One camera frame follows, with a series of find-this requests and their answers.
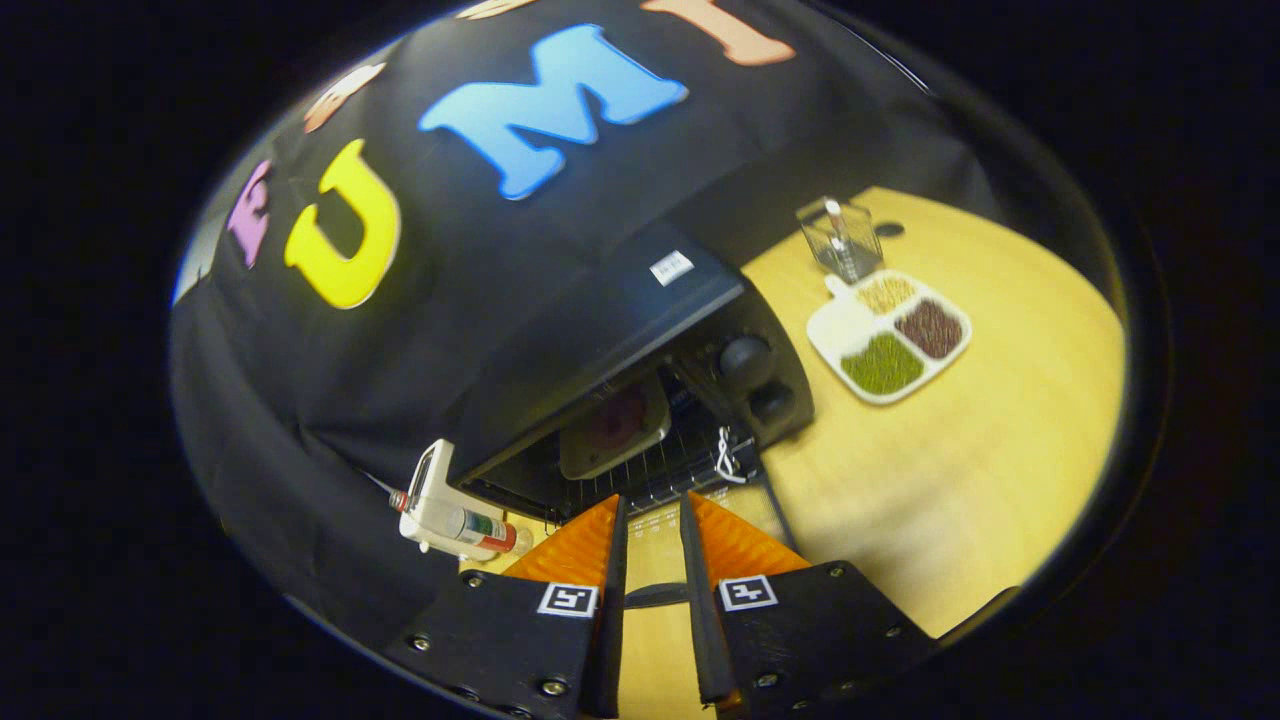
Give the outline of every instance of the oven knob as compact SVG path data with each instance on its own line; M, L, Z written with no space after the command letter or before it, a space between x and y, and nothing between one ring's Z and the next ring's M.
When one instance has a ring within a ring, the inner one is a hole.
M719 372L732 388L759 387L773 373L773 354L763 340L751 334L740 336L721 350Z
M762 424L781 424L795 414L796 393L782 383L769 383L751 393L750 406Z

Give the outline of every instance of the green beans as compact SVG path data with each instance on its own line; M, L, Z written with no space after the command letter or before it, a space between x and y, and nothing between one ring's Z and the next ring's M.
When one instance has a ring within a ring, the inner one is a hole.
M867 350L842 359L840 368L872 395L897 392L924 373L924 363L892 333L873 337Z

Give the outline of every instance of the orange letter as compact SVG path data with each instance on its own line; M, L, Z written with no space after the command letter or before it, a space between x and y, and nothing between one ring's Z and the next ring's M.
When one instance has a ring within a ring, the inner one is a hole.
M374 79L378 73L383 72L384 67L387 67L387 63L356 68L355 70L351 70L347 77L335 82L333 87L324 91L324 95L315 101L315 105L311 105L307 114L302 115L302 122L305 123L302 126L302 132L315 132L316 128L323 126L330 115L338 111L338 108L342 108L342 104L347 101L347 97L361 87L365 87L369 81Z
M320 176L320 192L337 190L351 205L365 234L360 250L343 258L316 225L316 206L307 205L284 242L284 264L297 268L329 305L349 310L369 300L392 266L399 243L399 205L381 178L360 156L364 140L352 140Z
M717 8L714 0L649 0L640 5L654 13L671 13L698 27L724 46L724 56L739 65L771 65L790 60L796 51Z

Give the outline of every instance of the yellow letter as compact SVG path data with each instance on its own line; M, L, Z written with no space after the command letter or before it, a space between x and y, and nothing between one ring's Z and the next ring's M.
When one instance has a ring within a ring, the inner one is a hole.
M649 0L640 5L654 13L671 13L714 37L724 46L724 56L739 65L769 65L790 60L796 51L781 40L760 35L714 5L714 0Z
M360 156L364 140L352 140L320 177L320 192L337 190L365 225L360 250L343 258L316 225L307 205L284 242L284 264L296 266L329 305L348 310L369 300L396 258L399 205L381 178Z

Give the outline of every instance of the yellow grains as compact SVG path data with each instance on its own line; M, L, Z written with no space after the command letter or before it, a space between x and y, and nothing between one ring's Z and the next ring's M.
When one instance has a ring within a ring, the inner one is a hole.
M884 278L858 291L858 299L877 315L883 315L911 297L915 288L902 278Z

